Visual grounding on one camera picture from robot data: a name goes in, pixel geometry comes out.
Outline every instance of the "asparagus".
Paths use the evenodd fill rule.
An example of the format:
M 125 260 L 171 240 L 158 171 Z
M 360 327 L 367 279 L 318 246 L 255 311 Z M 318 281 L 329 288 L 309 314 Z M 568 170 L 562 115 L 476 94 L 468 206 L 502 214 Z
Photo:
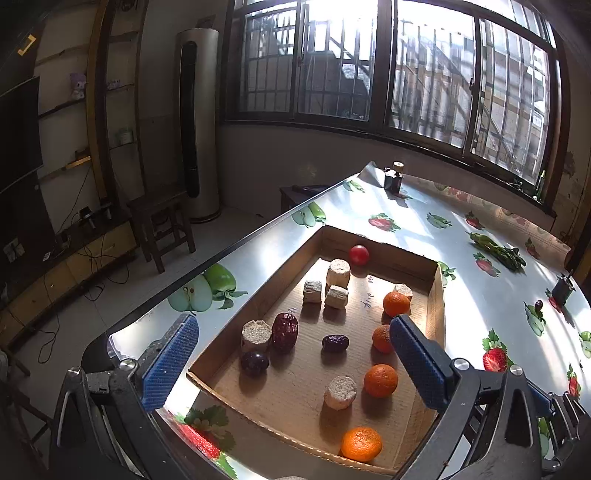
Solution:
M 491 237 L 481 233 L 470 233 L 470 239 L 474 243 L 495 257 L 499 262 L 513 272 L 519 272 L 525 266 L 525 260 L 520 257 L 519 249 L 502 247 L 498 245 Z

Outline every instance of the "metal grille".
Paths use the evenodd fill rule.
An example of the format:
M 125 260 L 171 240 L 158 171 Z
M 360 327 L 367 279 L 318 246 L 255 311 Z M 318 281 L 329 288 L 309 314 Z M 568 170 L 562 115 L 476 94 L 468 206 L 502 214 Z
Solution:
M 292 2 L 246 17 L 241 110 L 289 111 L 296 12 Z
M 463 146 L 475 68 L 473 24 L 460 12 L 398 2 L 392 127 Z
M 503 15 L 503 17 L 527 28 L 544 40 L 550 41 L 546 21 L 534 9 L 528 8 L 515 0 L 466 0 L 471 4 Z
M 377 15 L 377 0 L 306 2 L 299 112 L 368 119 Z
M 482 31 L 482 85 L 472 152 L 535 184 L 548 131 L 548 57 L 488 20 Z

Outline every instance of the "tomato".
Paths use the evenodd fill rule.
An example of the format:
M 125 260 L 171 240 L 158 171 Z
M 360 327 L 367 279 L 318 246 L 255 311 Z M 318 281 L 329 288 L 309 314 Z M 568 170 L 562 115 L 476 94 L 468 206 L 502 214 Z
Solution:
M 355 245 L 349 250 L 349 257 L 355 265 L 361 266 L 369 261 L 369 252 L 363 245 Z

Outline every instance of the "floor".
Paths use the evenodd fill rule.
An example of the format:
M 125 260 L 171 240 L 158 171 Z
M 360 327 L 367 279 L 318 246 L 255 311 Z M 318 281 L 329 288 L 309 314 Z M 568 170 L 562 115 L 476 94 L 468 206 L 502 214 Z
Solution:
M 104 290 L 98 299 L 96 296 L 100 290 L 91 288 L 86 296 L 95 301 L 79 297 L 59 313 L 60 330 L 51 357 L 45 364 L 39 364 L 37 359 L 43 344 L 51 338 L 48 334 L 37 333 L 16 353 L 17 358 L 31 370 L 31 376 L 21 379 L 18 384 L 21 391 L 29 395 L 32 405 L 53 417 L 67 369 L 80 364 L 82 353 L 92 340 L 174 280 L 264 223 L 263 218 L 250 213 L 224 208 L 219 218 L 193 225 L 197 246 L 195 253 L 189 255 L 186 245 L 183 245 L 163 256 L 166 270 L 160 275 L 154 262 L 147 263 L 138 249 L 136 259 L 128 264 L 129 280 L 124 285 L 113 282 L 125 280 L 127 270 L 122 267 L 110 275 L 113 281 L 104 279 L 99 283 L 101 286 L 104 284 Z M 54 317 L 43 329 L 55 331 L 57 325 L 58 320 Z M 48 354 L 49 349 L 45 348 L 41 360 Z M 37 419 L 28 415 L 25 422 L 31 433 L 41 426 Z M 48 433 L 37 442 L 45 461 L 49 442 Z

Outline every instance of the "tv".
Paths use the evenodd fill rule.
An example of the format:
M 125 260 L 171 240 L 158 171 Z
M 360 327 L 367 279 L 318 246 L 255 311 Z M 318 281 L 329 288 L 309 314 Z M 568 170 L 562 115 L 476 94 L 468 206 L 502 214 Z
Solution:
M 0 95 L 0 194 L 43 166 L 38 98 L 39 77 Z

